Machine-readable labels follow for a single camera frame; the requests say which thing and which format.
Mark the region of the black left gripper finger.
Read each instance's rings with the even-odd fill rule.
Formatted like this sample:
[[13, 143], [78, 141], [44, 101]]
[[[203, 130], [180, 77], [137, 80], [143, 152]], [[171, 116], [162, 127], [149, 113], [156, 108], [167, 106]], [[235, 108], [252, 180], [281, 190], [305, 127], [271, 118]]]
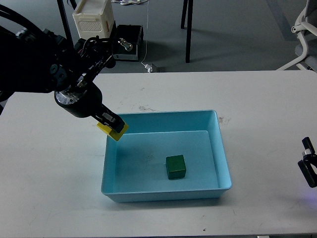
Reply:
[[99, 122], [101, 127], [111, 128], [111, 116], [109, 114], [93, 114], [93, 118]]
[[111, 128], [114, 129], [116, 132], [121, 132], [125, 122], [123, 119], [112, 112], [109, 108], [107, 108], [105, 105], [102, 105], [102, 113], [101, 114], [109, 114], [111, 116]]

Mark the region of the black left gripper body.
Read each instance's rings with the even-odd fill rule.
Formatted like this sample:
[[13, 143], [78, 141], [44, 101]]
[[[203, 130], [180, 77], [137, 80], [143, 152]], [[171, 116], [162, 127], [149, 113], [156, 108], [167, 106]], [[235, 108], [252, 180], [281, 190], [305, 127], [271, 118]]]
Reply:
[[78, 118], [104, 116], [109, 114], [109, 109], [102, 104], [101, 90], [94, 84], [90, 84], [83, 92], [75, 92], [71, 89], [63, 92], [55, 92], [56, 103]]

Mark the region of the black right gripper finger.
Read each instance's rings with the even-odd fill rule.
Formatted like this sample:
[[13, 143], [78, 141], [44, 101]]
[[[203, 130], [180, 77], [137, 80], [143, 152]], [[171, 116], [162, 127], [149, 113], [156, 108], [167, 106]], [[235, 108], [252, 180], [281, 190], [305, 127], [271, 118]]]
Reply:
[[307, 154], [302, 160], [298, 162], [298, 166], [306, 179], [308, 185], [311, 188], [317, 186], [317, 173], [314, 171], [313, 166], [317, 167], [317, 156], [316, 154]]
[[304, 151], [302, 152], [303, 156], [315, 155], [315, 149], [309, 137], [305, 137], [304, 139], [302, 139], [302, 144], [304, 146]]

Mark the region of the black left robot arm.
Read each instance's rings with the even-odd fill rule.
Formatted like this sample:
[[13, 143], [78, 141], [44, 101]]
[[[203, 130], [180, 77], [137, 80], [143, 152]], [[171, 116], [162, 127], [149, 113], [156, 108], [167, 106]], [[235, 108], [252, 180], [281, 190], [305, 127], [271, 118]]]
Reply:
[[12, 33], [0, 29], [0, 96], [15, 92], [53, 93], [56, 103], [78, 118], [93, 117], [107, 133], [123, 134], [124, 120], [102, 103], [94, 84], [105, 67], [115, 66], [113, 43], [129, 50], [122, 38], [91, 37], [75, 45], [49, 30], [41, 30], [16, 11], [2, 5], [2, 18], [23, 29]]

